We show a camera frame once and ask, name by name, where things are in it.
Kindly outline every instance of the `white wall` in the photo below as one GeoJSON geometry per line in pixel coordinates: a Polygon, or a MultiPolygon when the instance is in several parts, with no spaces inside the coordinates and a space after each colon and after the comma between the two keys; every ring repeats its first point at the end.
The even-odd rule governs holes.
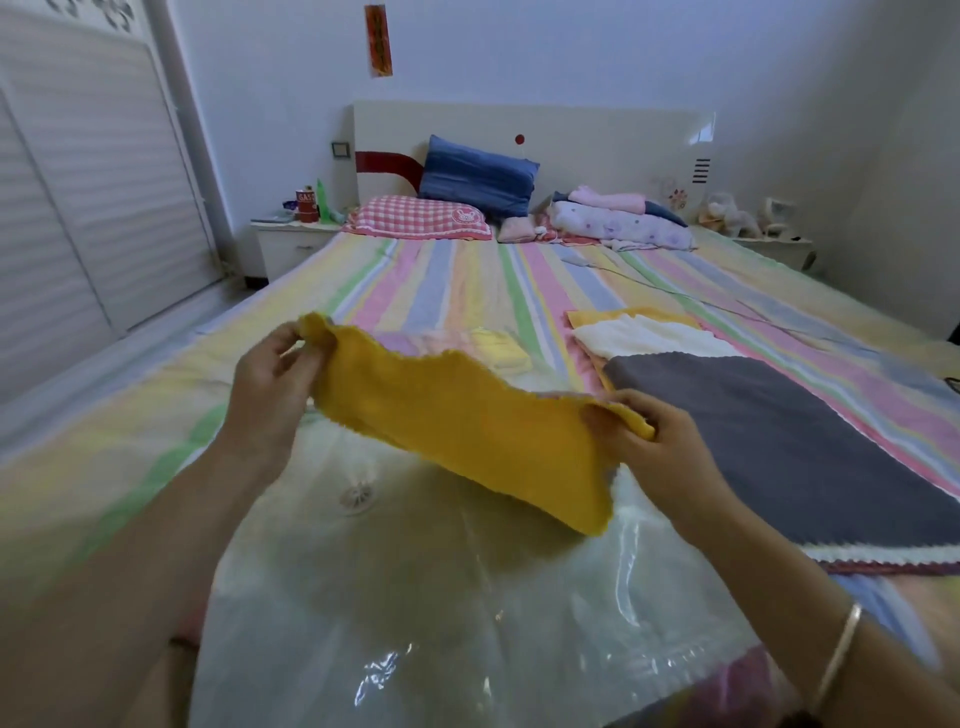
{"type": "Polygon", "coordinates": [[[960,23],[883,145],[831,282],[940,338],[960,323],[960,23]]]}
{"type": "Polygon", "coordinates": [[[807,210],[827,242],[939,42],[938,0],[391,0],[395,76],[371,77],[361,0],[169,8],[248,275],[246,221],[320,175],[355,199],[355,98],[719,112],[711,188],[807,210]]]}

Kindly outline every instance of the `pink folded cloth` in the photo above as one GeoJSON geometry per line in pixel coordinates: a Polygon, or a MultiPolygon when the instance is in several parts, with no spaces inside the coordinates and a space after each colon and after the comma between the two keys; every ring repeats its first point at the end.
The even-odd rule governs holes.
{"type": "Polygon", "coordinates": [[[643,215],[647,211],[647,199],[641,194],[623,192],[619,195],[601,195],[585,184],[581,184],[570,193],[570,202],[603,209],[621,209],[635,215],[643,215]]]}

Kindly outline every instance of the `floor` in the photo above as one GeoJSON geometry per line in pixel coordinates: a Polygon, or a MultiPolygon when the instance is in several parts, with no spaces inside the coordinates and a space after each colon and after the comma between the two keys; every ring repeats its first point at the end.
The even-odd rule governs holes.
{"type": "Polygon", "coordinates": [[[0,462],[46,439],[215,329],[253,291],[228,279],[145,321],[122,340],[0,408],[0,462]]]}

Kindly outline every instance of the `white towel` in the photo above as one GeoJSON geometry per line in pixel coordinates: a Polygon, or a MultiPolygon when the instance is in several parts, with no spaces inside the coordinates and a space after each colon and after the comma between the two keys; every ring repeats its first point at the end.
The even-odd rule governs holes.
{"type": "Polygon", "coordinates": [[[732,345],[709,331],[646,316],[623,314],[573,329],[573,335],[596,356],[613,359],[637,353],[684,352],[697,356],[742,356],[732,345]]]}

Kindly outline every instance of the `bracelet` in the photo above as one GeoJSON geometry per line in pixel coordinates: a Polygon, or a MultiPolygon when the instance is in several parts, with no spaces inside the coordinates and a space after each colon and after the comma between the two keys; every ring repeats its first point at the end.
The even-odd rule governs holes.
{"type": "Polygon", "coordinates": [[[850,652],[850,645],[853,642],[853,635],[856,634],[856,625],[860,623],[861,614],[863,614],[863,607],[860,606],[859,602],[854,602],[850,614],[847,616],[847,623],[844,624],[843,632],[840,633],[840,641],[833,650],[833,656],[827,663],[827,669],[824,670],[824,676],[820,680],[820,687],[817,688],[816,696],[810,706],[810,712],[815,716],[824,707],[837,673],[847,659],[847,653],[850,652]]]}

